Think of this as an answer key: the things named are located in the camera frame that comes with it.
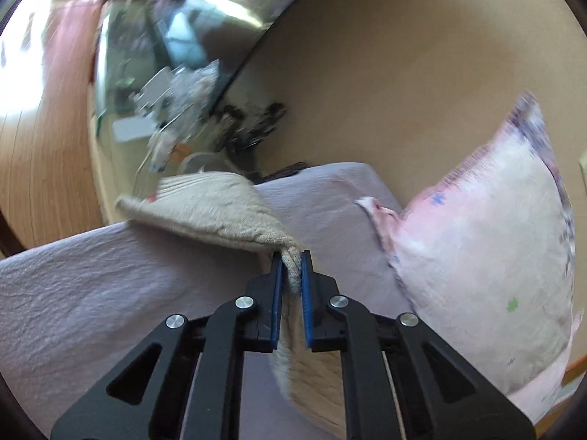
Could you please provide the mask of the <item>cluttered bedside table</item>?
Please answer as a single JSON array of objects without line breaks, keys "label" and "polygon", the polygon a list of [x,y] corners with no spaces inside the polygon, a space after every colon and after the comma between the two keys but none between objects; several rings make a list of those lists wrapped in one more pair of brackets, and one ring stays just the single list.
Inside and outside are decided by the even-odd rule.
[{"label": "cluttered bedside table", "polygon": [[106,5],[95,67],[102,183],[145,197],[161,178],[195,172],[264,181],[255,150],[285,105],[233,84],[270,27],[230,0]]}]

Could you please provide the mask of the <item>pink floral pillow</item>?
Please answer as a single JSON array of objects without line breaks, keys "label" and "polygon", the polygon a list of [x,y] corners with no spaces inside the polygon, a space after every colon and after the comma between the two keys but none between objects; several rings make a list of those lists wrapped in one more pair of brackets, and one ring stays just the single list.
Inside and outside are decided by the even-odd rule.
[{"label": "pink floral pillow", "polygon": [[359,204],[415,313],[531,421],[544,418],[582,314],[574,213],[535,97],[402,212]]}]

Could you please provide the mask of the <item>beige cable knit sweater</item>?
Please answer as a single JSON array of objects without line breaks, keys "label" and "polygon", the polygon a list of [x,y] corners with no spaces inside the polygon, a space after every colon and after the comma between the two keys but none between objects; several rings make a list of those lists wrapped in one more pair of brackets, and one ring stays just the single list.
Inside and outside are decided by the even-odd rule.
[{"label": "beige cable knit sweater", "polygon": [[241,175],[204,172],[165,178],[150,199],[121,195],[119,213],[196,241],[263,254],[278,252],[288,281],[281,309],[278,349],[271,370],[278,388],[300,413],[342,439],[346,435],[340,357],[306,347],[302,315],[302,243],[294,223],[307,207],[285,180],[262,188]]}]

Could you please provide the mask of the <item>lavender bed sheet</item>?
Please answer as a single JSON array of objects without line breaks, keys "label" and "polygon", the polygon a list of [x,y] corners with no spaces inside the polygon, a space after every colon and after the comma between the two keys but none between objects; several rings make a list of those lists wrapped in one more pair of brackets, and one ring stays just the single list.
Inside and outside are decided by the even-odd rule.
[{"label": "lavender bed sheet", "polygon": [[[260,194],[310,251],[314,268],[370,311],[396,317],[399,289],[362,197],[398,202],[360,163],[313,167]],[[113,224],[1,264],[1,374],[32,422],[55,421],[171,314],[199,318],[267,271],[263,255],[141,224]]]}]

